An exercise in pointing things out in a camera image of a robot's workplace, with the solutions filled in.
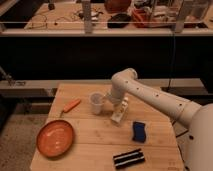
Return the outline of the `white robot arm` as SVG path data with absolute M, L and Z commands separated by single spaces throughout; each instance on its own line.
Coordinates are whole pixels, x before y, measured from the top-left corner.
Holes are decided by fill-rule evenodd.
M 177 121 L 189 130 L 185 170 L 213 171 L 213 103 L 200 105 L 141 84 L 137 78 L 133 68 L 115 73 L 111 77 L 107 99 L 118 105 L 129 93 Z

